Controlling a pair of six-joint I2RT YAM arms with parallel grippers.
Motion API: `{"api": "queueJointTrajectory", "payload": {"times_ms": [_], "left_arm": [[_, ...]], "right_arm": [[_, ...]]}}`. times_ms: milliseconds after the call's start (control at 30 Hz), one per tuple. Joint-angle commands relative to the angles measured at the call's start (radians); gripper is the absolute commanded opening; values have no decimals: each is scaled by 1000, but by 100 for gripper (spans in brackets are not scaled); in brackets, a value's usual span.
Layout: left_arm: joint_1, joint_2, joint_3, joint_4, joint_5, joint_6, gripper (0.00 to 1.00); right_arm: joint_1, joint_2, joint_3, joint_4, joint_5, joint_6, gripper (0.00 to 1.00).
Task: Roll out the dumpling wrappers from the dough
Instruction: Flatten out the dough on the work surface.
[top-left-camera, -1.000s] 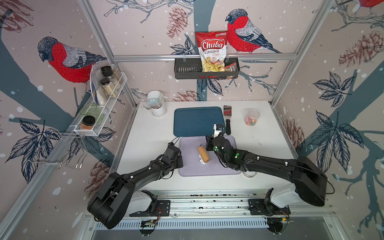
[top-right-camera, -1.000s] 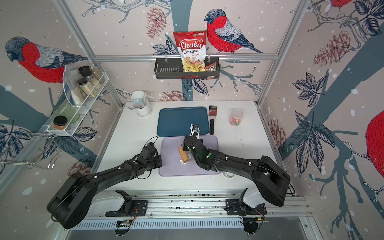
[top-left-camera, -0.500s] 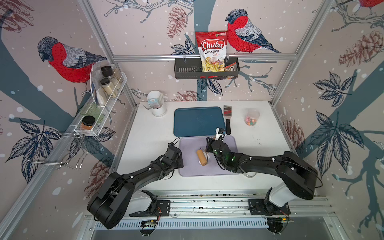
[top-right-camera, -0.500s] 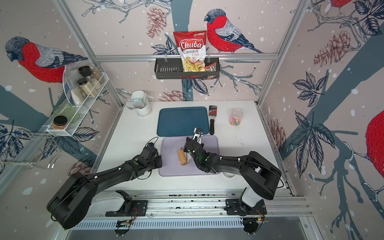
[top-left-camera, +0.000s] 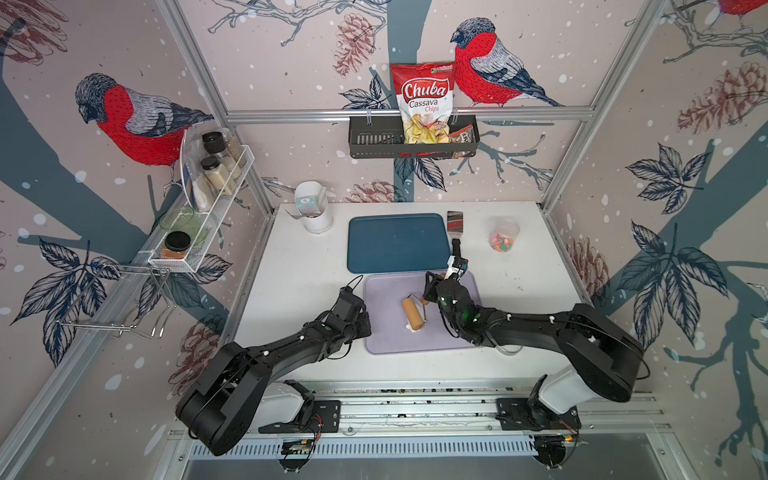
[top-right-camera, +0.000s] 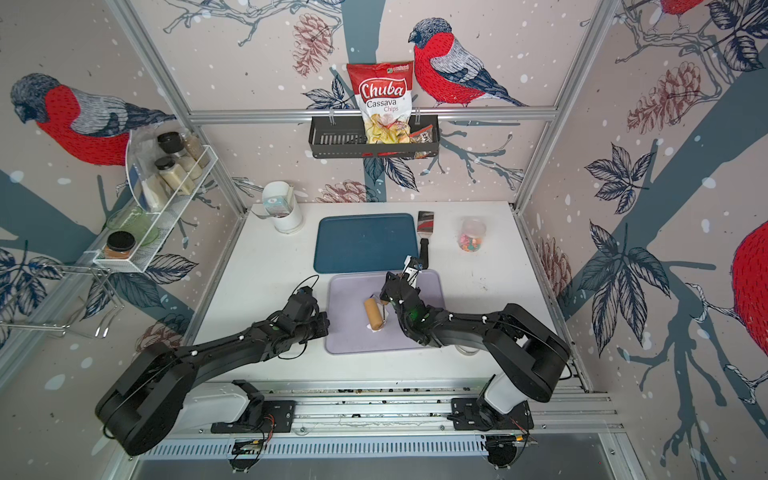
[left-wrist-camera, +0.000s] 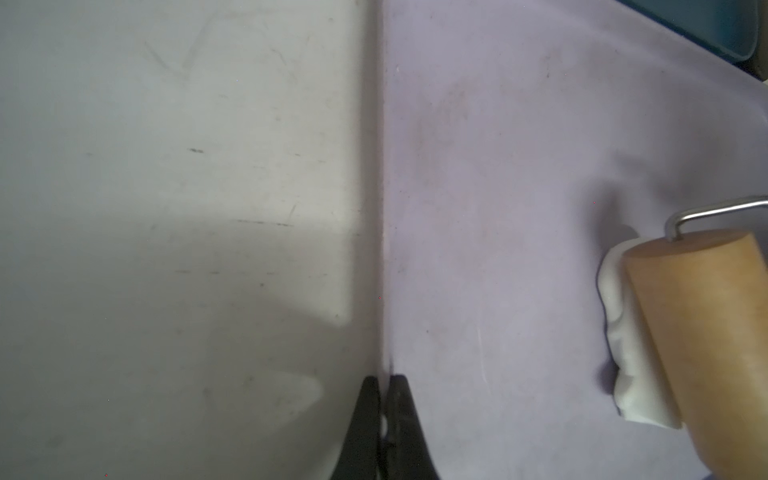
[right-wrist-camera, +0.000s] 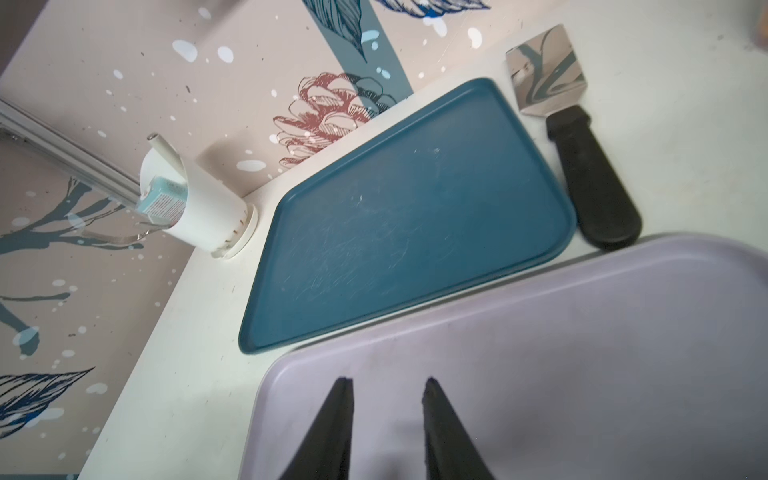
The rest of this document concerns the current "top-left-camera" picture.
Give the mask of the lilac silicone mat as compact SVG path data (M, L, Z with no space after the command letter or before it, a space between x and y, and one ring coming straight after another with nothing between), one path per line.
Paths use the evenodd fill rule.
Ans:
M424 296L424 272L376 274L364 281L363 299L373 355L466 349L470 344L449 333L439 308Z

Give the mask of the wooden rolling pin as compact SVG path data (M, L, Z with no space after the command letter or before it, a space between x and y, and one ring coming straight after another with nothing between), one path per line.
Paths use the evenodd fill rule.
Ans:
M406 315L408 329L420 331L427 323L426 306L429 304L421 295L411 293L401 302Z

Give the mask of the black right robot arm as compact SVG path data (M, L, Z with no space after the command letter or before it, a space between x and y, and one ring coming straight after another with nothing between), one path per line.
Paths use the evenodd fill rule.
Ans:
M426 273L424 290L449 333L475 347L528 347L568 360L561 371L540 378L532 405L563 414L598 397L617 403L631 399L644 363L638 340L585 303L552 314L508 313L475 303L461 284L468 261L461 256L460 241L454 239L452 245L446 273Z

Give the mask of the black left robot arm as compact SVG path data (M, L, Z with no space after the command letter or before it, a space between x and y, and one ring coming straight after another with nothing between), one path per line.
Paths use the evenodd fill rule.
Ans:
M221 347L177 403L175 416L211 453L223 455L251 427L272 381L370 335L363 299L345 286L330 309L295 334L262 346L230 342Z

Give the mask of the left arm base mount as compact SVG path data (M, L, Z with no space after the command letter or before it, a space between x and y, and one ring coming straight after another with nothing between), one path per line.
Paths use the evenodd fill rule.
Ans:
M283 470L298 473L313 457L322 435L339 431L340 417L340 401L318 400L304 385L286 380L266 388L246 434L308 434L283 440L279 447Z

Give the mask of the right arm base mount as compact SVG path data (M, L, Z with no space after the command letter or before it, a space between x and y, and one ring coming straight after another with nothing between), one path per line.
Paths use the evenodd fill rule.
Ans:
M544 467L562 467L578 447L581 421L576 407L557 413L541 400L546 379L541 377L527 398L503 397L495 401L495 419L503 431L527 432L536 453L535 459Z

